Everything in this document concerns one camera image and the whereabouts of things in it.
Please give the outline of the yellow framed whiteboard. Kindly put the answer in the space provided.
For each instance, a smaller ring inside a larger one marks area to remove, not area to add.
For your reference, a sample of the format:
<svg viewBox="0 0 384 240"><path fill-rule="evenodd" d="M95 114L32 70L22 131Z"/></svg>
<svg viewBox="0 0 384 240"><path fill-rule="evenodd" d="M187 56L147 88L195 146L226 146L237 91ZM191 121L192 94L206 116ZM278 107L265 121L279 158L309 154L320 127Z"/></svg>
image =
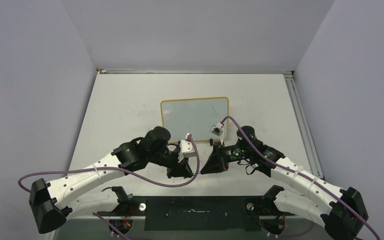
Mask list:
<svg viewBox="0 0 384 240"><path fill-rule="evenodd" d="M163 100L160 103L162 126L171 134L171 143L192 134L195 142L219 138L211 128L229 114L225 96Z"/></svg>

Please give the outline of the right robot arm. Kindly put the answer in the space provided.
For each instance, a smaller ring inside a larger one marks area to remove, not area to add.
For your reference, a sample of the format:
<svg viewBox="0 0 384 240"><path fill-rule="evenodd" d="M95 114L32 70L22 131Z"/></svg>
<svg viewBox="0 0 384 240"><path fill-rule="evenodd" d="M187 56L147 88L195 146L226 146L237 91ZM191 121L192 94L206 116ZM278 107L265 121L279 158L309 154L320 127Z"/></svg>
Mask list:
<svg viewBox="0 0 384 240"><path fill-rule="evenodd" d="M279 150L258 140L255 129L243 126L233 145L216 143L200 173L228 170L231 162L244 160L253 172L280 181L298 193L273 185L263 195L263 209L269 214L287 212L308 219L324 228L334 240L355 240L368 220L361 193L341 188L316 177L295 164Z"/></svg>

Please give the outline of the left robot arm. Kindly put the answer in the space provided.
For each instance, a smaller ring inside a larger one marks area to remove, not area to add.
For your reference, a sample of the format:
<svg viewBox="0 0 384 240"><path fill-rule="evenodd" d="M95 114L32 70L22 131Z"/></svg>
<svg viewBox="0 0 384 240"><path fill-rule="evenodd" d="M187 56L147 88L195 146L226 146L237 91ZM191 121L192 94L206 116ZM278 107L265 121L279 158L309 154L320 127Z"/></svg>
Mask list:
<svg viewBox="0 0 384 240"><path fill-rule="evenodd" d="M40 178L31 184L29 206L40 234L50 233L71 218L88 212L114 212L124 215L129 210L128 196L121 187L111 187L102 193L89 192L106 182L126 175L140 177L136 172L153 163L167 169L168 178L188 178L193 181L189 156L196 156L192 134L169 149L170 132L161 126L121 144L97 162L73 170L64 177L46 181Z"/></svg>

